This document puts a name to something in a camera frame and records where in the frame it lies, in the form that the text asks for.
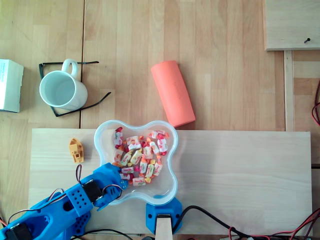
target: eyeglasses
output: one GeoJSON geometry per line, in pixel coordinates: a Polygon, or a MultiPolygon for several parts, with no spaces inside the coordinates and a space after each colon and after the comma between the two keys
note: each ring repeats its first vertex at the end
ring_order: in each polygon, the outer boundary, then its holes
{"type": "MultiPolygon", "coordinates": [[[[99,62],[98,61],[89,61],[89,62],[78,62],[78,64],[98,64],[99,62]]],[[[61,65],[63,64],[63,62],[44,62],[44,63],[40,63],[39,64],[39,72],[40,72],[40,77],[41,77],[41,80],[44,78],[44,70],[43,68],[47,65],[61,65]]],[[[68,112],[65,112],[65,113],[57,113],[56,112],[56,109],[53,107],[53,106],[50,106],[54,115],[56,117],[61,117],[61,116],[64,116],[64,115],[67,115],[67,114],[72,114],[72,113],[75,113],[75,112],[79,112],[81,110],[85,110],[85,109],[89,109],[89,108],[92,108],[94,106],[97,106],[99,103],[101,103],[103,100],[105,100],[109,95],[111,94],[111,92],[108,92],[103,98],[101,98],[100,101],[96,102],[95,104],[92,104],[90,106],[85,106],[85,107],[82,107],[82,108],[79,108],[77,110],[73,110],[73,111],[68,111],[68,112]]]]}

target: orange toy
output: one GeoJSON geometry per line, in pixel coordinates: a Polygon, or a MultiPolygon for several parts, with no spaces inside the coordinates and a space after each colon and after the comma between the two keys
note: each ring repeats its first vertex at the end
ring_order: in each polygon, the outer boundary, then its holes
{"type": "Polygon", "coordinates": [[[82,146],[81,142],[76,139],[72,138],[69,143],[69,150],[70,154],[73,157],[74,163],[82,163],[84,159],[84,147],[82,146]]]}
{"type": "Polygon", "coordinates": [[[151,73],[168,122],[178,127],[196,120],[185,82],[176,61],[154,65],[151,73]]]}

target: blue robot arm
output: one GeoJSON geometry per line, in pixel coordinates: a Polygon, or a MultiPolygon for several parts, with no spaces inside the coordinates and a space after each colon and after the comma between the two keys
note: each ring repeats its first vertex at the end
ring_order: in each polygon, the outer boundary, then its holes
{"type": "Polygon", "coordinates": [[[84,234],[90,210],[98,207],[100,211],[128,187],[119,171],[110,163],[100,166],[80,183],[55,193],[51,200],[42,200],[1,229],[0,240],[69,240],[84,234]]]}

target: wood grain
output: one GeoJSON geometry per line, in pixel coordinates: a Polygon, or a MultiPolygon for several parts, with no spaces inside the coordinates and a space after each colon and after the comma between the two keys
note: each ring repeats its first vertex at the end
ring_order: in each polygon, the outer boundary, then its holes
{"type": "Polygon", "coordinates": [[[265,50],[320,49],[319,11],[318,0],[264,0],[265,50]]]}
{"type": "Polygon", "coordinates": [[[285,130],[295,130],[294,108],[294,73],[292,51],[284,51],[284,104],[285,104],[285,130]]]}
{"type": "Polygon", "coordinates": [[[261,0],[86,0],[82,128],[167,120],[150,68],[176,60],[196,122],[188,130],[285,130],[284,54],[265,52],[261,0]]]}
{"type": "MultiPolygon", "coordinates": [[[[94,129],[33,129],[30,206],[56,188],[77,183],[68,149],[71,138],[79,139],[85,149],[82,176],[99,166],[94,133],[94,129]]],[[[308,132],[179,130],[178,135],[172,169],[178,180],[176,197],[184,208],[201,206],[250,234],[294,229],[311,213],[308,132]]],[[[92,211],[87,229],[108,226],[147,234],[145,207],[142,200],[131,199],[104,212],[92,211]]],[[[227,234],[227,230],[191,210],[179,233],[227,234]]]]}
{"type": "Polygon", "coordinates": [[[57,118],[41,99],[39,64],[81,60],[83,11],[83,0],[0,1],[0,58],[24,66],[20,113],[0,112],[0,215],[5,220],[28,205],[31,129],[79,127],[79,113],[57,118]]]}
{"type": "Polygon", "coordinates": [[[294,130],[311,132],[311,161],[313,164],[320,164],[320,127],[311,117],[320,81],[320,72],[314,67],[315,65],[318,65],[318,68],[320,66],[320,59],[316,57],[318,53],[319,51],[315,50],[293,51],[294,130]]]}

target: mug handle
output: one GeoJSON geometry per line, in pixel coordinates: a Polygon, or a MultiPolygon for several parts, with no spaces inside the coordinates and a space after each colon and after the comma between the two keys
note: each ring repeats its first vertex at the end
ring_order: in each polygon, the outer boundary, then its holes
{"type": "Polygon", "coordinates": [[[61,71],[63,72],[68,72],[69,69],[69,65],[72,64],[72,72],[71,72],[71,76],[76,78],[78,75],[78,64],[76,60],[73,60],[71,58],[68,58],[66,60],[64,60],[63,64],[62,64],[62,69],[61,71]]]}

